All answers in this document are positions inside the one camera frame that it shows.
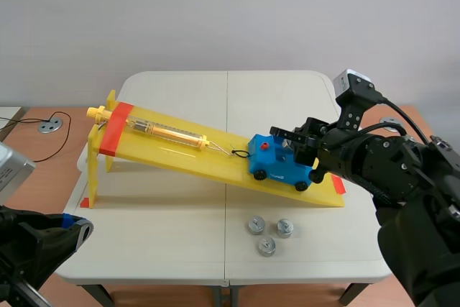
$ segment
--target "yellow stand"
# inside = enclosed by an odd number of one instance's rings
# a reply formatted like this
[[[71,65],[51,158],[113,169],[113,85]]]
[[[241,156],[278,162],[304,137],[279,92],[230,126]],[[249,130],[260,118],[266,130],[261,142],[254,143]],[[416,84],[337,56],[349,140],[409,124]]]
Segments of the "yellow stand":
[[[107,98],[106,108],[114,110],[118,103],[118,101],[115,101],[115,91],[111,91]],[[209,140],[217,143],[227,152],[231,152],[232,149],[247,150],[249,139],[235,134],[135,106],[129,115],[206,135]],[[96,124],[88,136],[88,191],[90,208],[94,207],[97,197],[97,155],[105,132],[106,126],[102,126],[99,129],[99,126]],[[224,152],[211,150],[207,147],[200,150],[196,147],[147,136],[133,131],[130,127],[125,127],[121,133],[116,149],[116,157],[199,175],[207,179],[221,181],[222,183],[267,192],[298,201],[324,206],[344,206],[344,200],[336,192],[329,174],[325,176],[321,184],[312,184],[308,190],[297,192],[292,185],[270,179],[263,181],[255,180],[249,173],[249,162],[247,159],[228,156]],[[112,162],[113,158],[106,156],[107,172],[110,171]]]

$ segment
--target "white wall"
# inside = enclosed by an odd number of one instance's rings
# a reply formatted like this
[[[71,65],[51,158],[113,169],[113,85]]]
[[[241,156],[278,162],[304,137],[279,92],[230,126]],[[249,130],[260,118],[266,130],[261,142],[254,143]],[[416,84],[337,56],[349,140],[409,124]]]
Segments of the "white wall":
[[[459,0],[0,0],[0,30],[3,105],[99,104],[143,70],[345,68],[431,118],[460,104]]]

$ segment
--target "white table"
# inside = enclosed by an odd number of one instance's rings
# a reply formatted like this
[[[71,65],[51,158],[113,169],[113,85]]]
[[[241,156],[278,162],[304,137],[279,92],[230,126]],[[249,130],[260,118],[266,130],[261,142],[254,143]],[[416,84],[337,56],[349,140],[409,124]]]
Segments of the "white table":
[[[330,80],[311,71],[144,72],[118,100],[246,137],[339,114]],[[57,270],[75,284],[375,283],[390,274],[372,200],[347,182],[346,206],[330,209],[119,160],[113,173],[101,170],[93,210],[79,207],[86,182],[83,173],[65,212],[95,232]],[[274,235],[270,258],[246,229],[253,214],[295,225],[289,239]]]

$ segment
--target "black string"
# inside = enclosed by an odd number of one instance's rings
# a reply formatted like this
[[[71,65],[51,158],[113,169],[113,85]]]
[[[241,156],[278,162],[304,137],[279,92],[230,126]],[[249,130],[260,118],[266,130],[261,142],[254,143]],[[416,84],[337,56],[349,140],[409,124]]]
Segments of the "black string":
[[[43,162],[43,161],[46,161],[46,160],[49,160],[51,157],[54,157],[56,156],[59,151],[61,151],[65,145],[65,143],[67,143],[68,139],[69,139],[69,134],[70,134],[70,124],[72,123],[72,117],[65,113],[64,111],[55,111],[53,114],[51,114],[50,118],[49,119],[38,119],[38,118],[27,118],[27,119],[21,119],[21,120],[14,120],[14,119],[8,119],[8,118],[4,118],[2,116],[0,116],[0,119],[3,119],[3,120],[8,120],[9,122],[13,122],[12,124],[7,124],[5,126],[3,126],[1,130],[3,129],[6,129],[7,127],[10,127],[10,126],[13,126],[13,125],[16,125],[18,123],[20,124],[36,124],[37,122],[51,122],[51,118],[55,115],[55,114],[65,114],[69,117],[69,126],[67,128],[67,135],[65,136],[65,139],[64,139],[64,143],[61,145],[61,147],[59,148],[58,151],[56,151],[54,154],[42,159],[42,160],[36,160],[34,161],[35,163],[37,162]]]
[[[239,152],[243,152],[246,155],[245,156],[240,155]],[[246,150],[232,150],[231,153],[241,158],[249,158],[249,153]]]
[[[49,160],[51,157],[56,156],[56,155],[59,153],[59,151],[61,151],[61,150],[63,149],[65,143],[67,143],[67,141],[68,141],[68,139],[69,139],[70,124],[72,124],[72,117],[71,117],[69,114],[65,113],[64,111],[55,111],[53,114],[51,114],[50,118],[49,118],[48,120],[45,120],[45,121],[46,121],[46,122],[50,122],[51,118],[52,118],[55,114],[65,114],[65,115],[67,115],[67,116],[69,117],[69,126],[68,126],[68,128],[67,128],[67,135],[65,136],[64,143],[60,146],[59,150],[56,151],[54,154],[52,154],[52,155],[50,155],[50,156],[48,156],[48,157],[46,157],[46,158],[43,158],[42,160],[35,160],[35,161],[34,161],[35,163],[43,162],[43,161]]]
[[[7,124],[4,127],[2,127],[0,129],[0,131],[3,130],[3,129],[6,129],[7,127],[16,125],[18,123],[20,123],[20,124],[35,124],[37,122],[50,122],[50,120],[38,119],[38,118],[27,118],[27,119],[21,119],[21,120],[14,120],[14,119],[4,118],[4,117],[0,116],[0,119],[8,120],[9,122],[13,122],[12,124]]]

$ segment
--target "toy car wheel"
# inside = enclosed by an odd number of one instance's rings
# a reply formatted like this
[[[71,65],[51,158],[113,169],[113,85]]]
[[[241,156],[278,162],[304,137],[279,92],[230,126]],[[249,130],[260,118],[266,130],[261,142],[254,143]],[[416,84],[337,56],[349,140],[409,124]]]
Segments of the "toy car wheel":
[[[308,184],[305,181],[300,181],[296,183],[294,186],[295,189],[299,192],[305,191],[308,188]]]
[[[267,178],[267,172],[265,170],[256,170],[254,172],[254,179],[261,181]]]

